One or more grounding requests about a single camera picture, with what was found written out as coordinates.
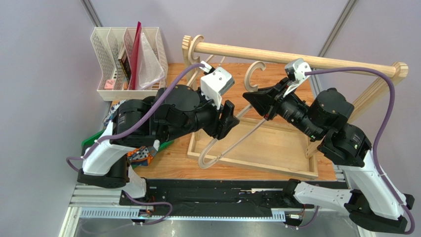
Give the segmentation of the patterned blue orange shorts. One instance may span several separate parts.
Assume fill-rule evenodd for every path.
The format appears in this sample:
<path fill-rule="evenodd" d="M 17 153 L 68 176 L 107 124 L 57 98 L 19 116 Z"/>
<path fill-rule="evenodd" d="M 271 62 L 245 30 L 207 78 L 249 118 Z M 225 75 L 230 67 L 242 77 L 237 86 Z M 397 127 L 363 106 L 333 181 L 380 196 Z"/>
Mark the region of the patterned blue orange shorts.
<path fill-rule="evenodd" d="M 130 161 L 131 166 L 133 168 L 137 168 L 138 166 L 149 166 L 159 152 L 160 146 L 161 144 L 157 142 L 153 146 L 142 146 L 128 152 L 127 158 Z"/>

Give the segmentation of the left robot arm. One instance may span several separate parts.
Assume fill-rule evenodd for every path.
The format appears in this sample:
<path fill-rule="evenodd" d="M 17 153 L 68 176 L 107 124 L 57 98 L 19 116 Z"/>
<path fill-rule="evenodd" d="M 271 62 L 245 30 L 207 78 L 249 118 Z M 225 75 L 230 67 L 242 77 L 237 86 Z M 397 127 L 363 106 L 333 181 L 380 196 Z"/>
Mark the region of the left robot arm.
<path fill-rule="evenodd" d="M 125 101 L 114 112 L 97 147 L 86 150 L 77 181 L 107 189 L 122 188 L 132 198 L 148 198 L 149 182 L 134 172 L 129 152 L 140 147 L 151 150 L 199 130 L 223 139 L 239 124 L 234 108 L 230 101 L 218 107 L 200 90 L 185 85 Z"/>

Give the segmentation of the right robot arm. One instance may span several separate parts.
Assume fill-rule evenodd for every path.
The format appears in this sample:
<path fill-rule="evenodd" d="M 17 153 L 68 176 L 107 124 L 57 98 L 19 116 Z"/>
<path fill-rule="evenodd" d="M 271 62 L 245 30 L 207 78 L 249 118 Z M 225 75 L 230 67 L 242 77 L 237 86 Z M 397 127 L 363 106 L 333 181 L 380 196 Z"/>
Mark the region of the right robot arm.
<path fill-rule="evenodd" d="M 290 206 L 314 205 L 347 214 L 359 227 L 372 232 L 404 234 L 414 197 L 394 196 L 389 179 L 376 169 L 372 144 L 365 133 L 348 123 L 353 105 L 335 88 L 320 92 L 311 105 L 294 92 L 287 93 L 290 80 L 246 92 L 243 97 L 265 119 L 281 116 L 310 138 L 319 141 L 320 151 L 354 182 L 353 189 L 331 189 L 290 179 L 282 191 Z"/>

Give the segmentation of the wooden clothes rack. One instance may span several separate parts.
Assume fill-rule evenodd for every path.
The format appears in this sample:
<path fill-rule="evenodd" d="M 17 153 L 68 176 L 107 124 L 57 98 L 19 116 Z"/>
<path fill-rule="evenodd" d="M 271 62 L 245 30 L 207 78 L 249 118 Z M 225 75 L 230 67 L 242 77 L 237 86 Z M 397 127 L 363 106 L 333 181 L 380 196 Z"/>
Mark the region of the wooden clothes rack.
<path fill-rule="evenodd" d="M 392 66 L 369 64 L 362 62 L 330 59 L 316 56 L 299 55 L 292 53 L 276 52 L 263 49 L 253 49 L 239 46 L 229 46 L 216 43 L 199 43 L 196 53 L 209 54 L 207 60 L 215 55 L 227 57 L 250 59 L 268 63 L 286 64 L 293 59 L 303 58 L 314 69 L 336 69 L 342 67 L 364 67 L 377 70 L 387 75 L 394 85 L 406 78 L 409 67 L 402 62 L 395 62 Z M 376 79 L 354 102 L 354 112 L 349 122 L 355 121 L 362 113 L 370 108 L 375 102 L 382 98 L 387 90 L 386 82 L 380 77 Z M 226 143 L 233 142 L 238 135 L 245 133 L 246 128 L 256 125 L 258 120 L 252 118 L 241 118 L 241 122 L 235 127 L 236 132 L 231 133 L 232 137 L 226 139 Z M 263 138 L 280 138 L 280 144 L 257 143 L 258 135 Z M 198 160 L 201 151 L 205 148 L 205 142 L 210 142 L 211 138 L 205 138 L 205 132 L 199 131 L 191 135 L 187 150 L 187 156 Z M 251 145 L 260 144 L 263 148 L 258 149 L 258 153 L 251 152 Z M 299 135 L 299 130 L 286 123 L 266 122 L 258 128 L 254 135 L 247 138 L 238 147 L 233 149 L 224 159 L 217 164 L 228 165 L 259 172 L 271 172 L 278 175 L 295 177 L 304 180 L 315 180 L 319 177 L 318 156 L 316 147 L 321 141 L 310 142 L 309 138 Z"/>

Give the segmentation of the green plastic tray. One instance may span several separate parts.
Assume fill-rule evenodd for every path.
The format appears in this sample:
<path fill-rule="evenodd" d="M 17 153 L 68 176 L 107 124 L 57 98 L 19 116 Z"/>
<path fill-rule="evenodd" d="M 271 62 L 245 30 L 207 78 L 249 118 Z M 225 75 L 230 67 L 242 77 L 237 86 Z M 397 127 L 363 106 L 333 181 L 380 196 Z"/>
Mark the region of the green plastic tray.
<path fill-rule="evenodd" d="M 86 140 L 84 140 L 82 142 L 82 149 L 83 152 L 82 154 L 90 147 L 93 145 L 94 141 L 97 140 L 104 132 L 105 130 L 102 130 L 96 134 L 94 134 L 93 136 L 87 138 Z M 174 143 L 174 141 L 169 141 L 169 142 L 164 142 L 161 144 L 160 146 L 160 150 L 159 152 L 162 152 L 163 150 L 167 149 L 170 145 L 172 145 Z"/>

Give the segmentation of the clear plastic bag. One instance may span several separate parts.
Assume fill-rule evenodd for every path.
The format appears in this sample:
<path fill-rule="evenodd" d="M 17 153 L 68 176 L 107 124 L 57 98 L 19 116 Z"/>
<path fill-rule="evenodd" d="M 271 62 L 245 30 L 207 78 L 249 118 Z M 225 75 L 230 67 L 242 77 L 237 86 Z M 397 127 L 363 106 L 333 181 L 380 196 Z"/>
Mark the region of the clear plastic bag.
<path fill-rule="evenodd" d="M 161 66 L 144 33 L 141 36 L 140 67 L 137 70 L 136 90 L 146 90 L 163 79 L 164 69 Z"/>

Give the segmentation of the white file organizer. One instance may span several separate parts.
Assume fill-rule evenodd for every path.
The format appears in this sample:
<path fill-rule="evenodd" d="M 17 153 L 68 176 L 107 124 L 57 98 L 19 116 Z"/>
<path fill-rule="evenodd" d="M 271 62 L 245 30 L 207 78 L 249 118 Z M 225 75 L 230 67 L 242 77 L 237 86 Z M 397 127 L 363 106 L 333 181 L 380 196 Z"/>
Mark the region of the white file organizer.
<path fill-rule="evenodd" d="M 142 27 L 141 33 L 144 33 L 147 37 L 153 51 L 164 69 L 164 76 L 162 80 L 146 90 L 129 89 L 130 81 L 127 80 L 123 73 L 118 61 L 118 55 L 120 50 L 124 48 L 130 60 L 135 32 L 136 27 L 96 27 L 92 32 L 90 40 L 102 70 L 102 79 L 97 91 L 105 101 L 143 99 L 148 96 L 155 96 L 160 88 L 166 87 L 168 62 L 160 28 Z M 142 52 L 141 36 L 139 39 L 137 70 L 140 67 L 140 57 Z M 113 90 L 104 90 L 105 81 L 108 79 L 116 79 L 116 85 Z"/>

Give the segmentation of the dark book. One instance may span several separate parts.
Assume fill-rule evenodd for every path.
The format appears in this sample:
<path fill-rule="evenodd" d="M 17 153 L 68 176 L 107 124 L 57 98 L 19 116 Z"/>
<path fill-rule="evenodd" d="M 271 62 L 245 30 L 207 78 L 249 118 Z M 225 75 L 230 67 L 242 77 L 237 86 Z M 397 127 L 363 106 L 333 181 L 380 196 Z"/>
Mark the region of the dark book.
<path fill-rule="evenodd" d="M 123 70 L 123 73 L 125 75 L 125 77 L 127 78 L 128 81 L 130 81 L 131 79 L 131 68 L 130 68 L 130 64 L 129 64 L 129 58 L 128 55 L 126 53 L 126 50 L 123 48 L 120 50 L 119 55 L 118 55 L 118 61 L 119 64 Z"/>

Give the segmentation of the pink eraser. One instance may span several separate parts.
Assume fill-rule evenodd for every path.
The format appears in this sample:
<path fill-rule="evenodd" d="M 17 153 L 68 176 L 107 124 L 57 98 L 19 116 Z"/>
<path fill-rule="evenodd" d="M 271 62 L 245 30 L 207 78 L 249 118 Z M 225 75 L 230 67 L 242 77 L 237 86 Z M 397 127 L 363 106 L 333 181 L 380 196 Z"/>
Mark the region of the pink eraser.
<path fill-rule="evenodd" d="M 116 79 L 108 79 L 105 81 L 104 90 L 113 90 L 116 85 Z"/>

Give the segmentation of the red folder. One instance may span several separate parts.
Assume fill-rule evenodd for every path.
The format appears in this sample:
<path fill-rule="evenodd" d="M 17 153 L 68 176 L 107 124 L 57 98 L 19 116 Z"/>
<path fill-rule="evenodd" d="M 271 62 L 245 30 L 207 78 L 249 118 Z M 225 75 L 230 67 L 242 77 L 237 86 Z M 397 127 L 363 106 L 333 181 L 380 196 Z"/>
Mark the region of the red folder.
<path fill-rule="evenodd" d="M 139 51 L 139 41 L 142 26 L 141 22 L 137 23 L 133 47 L 132 47 L 132 54 L 130 56 L 130 67 L 131 67 L 131 78 L 129 83 L 129 89 L 135 89 L 135 82 L 136 82 L 136 72 L 137 72 L 137 62 L 138 62 L 138 51 Z"/>

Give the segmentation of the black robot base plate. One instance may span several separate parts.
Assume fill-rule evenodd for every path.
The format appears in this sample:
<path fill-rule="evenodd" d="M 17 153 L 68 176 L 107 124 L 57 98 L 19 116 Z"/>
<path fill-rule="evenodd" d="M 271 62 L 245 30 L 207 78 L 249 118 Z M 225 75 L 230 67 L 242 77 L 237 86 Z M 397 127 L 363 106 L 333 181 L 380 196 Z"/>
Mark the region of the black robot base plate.
<path fill-rule="evenodd" d="M 311 200 L 295 201 L 286 180 L 150 179 L 146 197 L 128 198 L 120 188 L 77 185 L 70 206 L 83 217 L 157 220 L 284 221 L 288 214 L 319 207 L 344 213 L 339 201 L 348 186 L 340 181 L 311 181 Z"/>

